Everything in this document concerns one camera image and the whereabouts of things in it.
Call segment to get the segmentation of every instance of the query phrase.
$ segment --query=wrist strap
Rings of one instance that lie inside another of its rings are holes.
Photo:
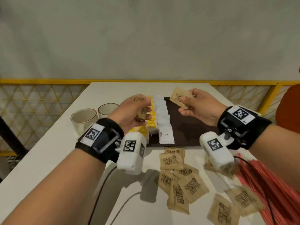
[[[235,139],[227,148],[249,149],[271,123],[251,110],[231,106],[222,113],[217,127],[221,134],[226,132]]]
[[[97,158],[103,163],[117,162],[119,153],[116,143],[124,137],[124,132],[113,120],[103,118],[92,125],[79,139],[75,147]]]

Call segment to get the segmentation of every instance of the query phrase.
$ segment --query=cup rim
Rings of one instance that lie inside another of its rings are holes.
[[[114,102],[108,102],[108,103],[102,104],[102,105],[99,106],[98,109],[97,109],[97,111],[98,111],[99,114],[101,114],[101,115],[110,115],[110,114],[103,114],[103,113],[100,113],[100,111],[99,111],[99,109],[100,109],[102,106],[107,105],[107,104],[115,104],[115,105],[119,106],[119,104],[116,104],[116,103],[114,103]]]
[[[90,120],[88,120],[88,121],[84,121],[84,122],[75,122],[75,121],[73,121],[73,120],[72,120],[73,115],[74,115],[75,113],[81,111],[81,110],[93,110],[93,111],[95,111],[95,115],[94,115],[94,117],[92,117],[92,118],[91,118]],[[72,115],[71,115],[71,117],[70,117],[70,120],[71,120],[73,123],[81,124],[81,123],[86,123],[86,122],[89,122],[89,121],[93,120],[96,116],[97,116],[97,111],[96,111],[95,109],[92,109],[92,108],[83,108],[83,109],[77,110],[77,111],[75,111],[74,113],[72,113]]]

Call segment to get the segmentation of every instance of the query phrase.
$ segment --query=dark tray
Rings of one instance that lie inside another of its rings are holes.
[[[160,144],[158,134],[150,135],[147,147],[185,147],[200,146],[199,137],[209,131],[219,134],[217,127],[204,124],[195,117],[182,116],[177,104],[170,101],[169,97],[165,97],[168,114],[170,115],[170,123],[173,128],[175,144]]]

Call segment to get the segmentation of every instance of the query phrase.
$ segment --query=concrete wall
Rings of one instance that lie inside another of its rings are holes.
[[[300,0],[0,0],[0,77],[299,80]]]

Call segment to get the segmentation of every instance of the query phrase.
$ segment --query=white ceramic cup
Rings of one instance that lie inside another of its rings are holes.
[[[98,108],[99,118],[106,118],[110,115],[119,105],[116,103],[106,103]]]
[[[71,121],[78,135],[82,135],[92,124],[98,120],[97,111],[86,108],[78,110],[71,115]]]

